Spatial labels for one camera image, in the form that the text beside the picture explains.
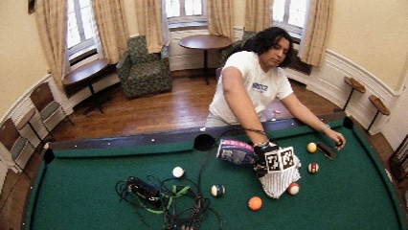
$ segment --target pool table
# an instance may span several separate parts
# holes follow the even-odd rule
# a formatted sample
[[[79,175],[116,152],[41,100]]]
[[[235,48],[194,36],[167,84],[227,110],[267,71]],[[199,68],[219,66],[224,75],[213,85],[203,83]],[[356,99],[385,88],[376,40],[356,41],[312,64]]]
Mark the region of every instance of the pool table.
[[[297,194],[284,192],[276,199],[265,195],[251,166],[216,158],[216,148],[195,149],[200,134],[216,142],[220,135],[247,142],[235,126],[49,143],[22,228],[180,229],[167,226],[163,214],[152,212],[160,208],[143,200],[146,209],[119,200],[115,184],[132,176],[158,188],[164,180],[174,186],[190,186],[191,195],[175,198],[172,205],[178,200],[175,210],[188,209],[196,205],[196,197],[204,198],[200,229],[405,229],[385,168],[358,126],[344,118],[344,113],[321,117],[346,139],[333,160],[318,151],[306,151],[309,142],[322,142],[332,149],[333,143],[297,120],[264,123],[277,145],[293,147],[301,164]],[[310,162],[320,166],[316,173],[306,170]],[[179,179],[172,178],[176,166],[184,170]],[[213,184],[225,189],[219,197],[209,192]],[[252,196],[263,201],[257,211],[248,208]]]

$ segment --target window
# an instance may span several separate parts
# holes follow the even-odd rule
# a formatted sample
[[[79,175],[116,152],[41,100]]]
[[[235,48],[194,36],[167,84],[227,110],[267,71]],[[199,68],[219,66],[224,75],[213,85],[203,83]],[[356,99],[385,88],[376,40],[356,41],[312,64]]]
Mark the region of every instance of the window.
[[[168,27],[194,26],[205,23],[204,0],[166,0]]]
[[[95,54],[93,15],[89,0],[67,1],[67,34],[66,45],[69,60],[83,54]]]
[[[305,19],[305,0],[273,0],[272,25],[301,35]]]

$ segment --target armchair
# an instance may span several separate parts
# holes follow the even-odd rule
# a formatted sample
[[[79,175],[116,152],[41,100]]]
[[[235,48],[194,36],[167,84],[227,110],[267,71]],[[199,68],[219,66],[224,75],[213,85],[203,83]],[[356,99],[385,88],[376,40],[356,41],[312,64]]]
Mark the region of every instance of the armchair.
[[[131,37],[127,51],[116,62],[115,70],[127,98],[172,89],[167,46],[160,53],[148,54],[144,36]]]
[[[256,34],[255,32],[244,31],[244,32],[243,32],[243,36],[241,36],[241,40],[235,41],[235,42],[232,43],[232,45],[231,45],[227,49],[221,50],[221,52],[220,52],[220,60],[219,60],[220,66],[224,66],[225,61],[227,61],[227,59],[228,59],[228,57],[229,57],[229,55],[231,55],[232,53],[241,51],[244,42],[245,42],[247,39],[249,39],[255,34]]]

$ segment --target man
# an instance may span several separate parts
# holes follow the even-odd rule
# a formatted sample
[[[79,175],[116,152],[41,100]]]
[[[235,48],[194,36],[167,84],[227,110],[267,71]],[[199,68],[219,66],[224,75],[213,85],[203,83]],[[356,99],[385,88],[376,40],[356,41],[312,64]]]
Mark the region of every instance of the man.
[[[227,59],[204,126],[240,124],[253,146],[267,146],[263,112],[276,98],[300,121],[328,136],[340,150],[345,145],[342,135],[329,129],[297,100],[280,68],[289,64],[293,53],[288,33],[271,27],[259,32],[249,42],[249,51],[237,52]]]

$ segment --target man's arm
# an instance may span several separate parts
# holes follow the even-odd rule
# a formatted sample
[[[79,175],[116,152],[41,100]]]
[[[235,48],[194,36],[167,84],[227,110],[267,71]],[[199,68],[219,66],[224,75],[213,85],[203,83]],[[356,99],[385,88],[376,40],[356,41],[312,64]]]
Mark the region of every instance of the man's arm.
[[[325,127],[325,124],[320,121],[316,115],[309,111],[304,104],[297,100],[296,95],[292,93],[281,101],[283,105],[289,110],[291,114],[310,128],[316,131],[324,132],[328,138],[337,145],[336,148],[340,150],[344,147],[345,139],[342,135]]]
[[[264,131],[252,102],[243,88],[241,74],[232,66],[224,68],[221,71],[221,84],[224,98],[240,126],[243,128]],[[253,144],[267,141],[267,137],[263,134],[253,131],[245,131],[245,133]]]

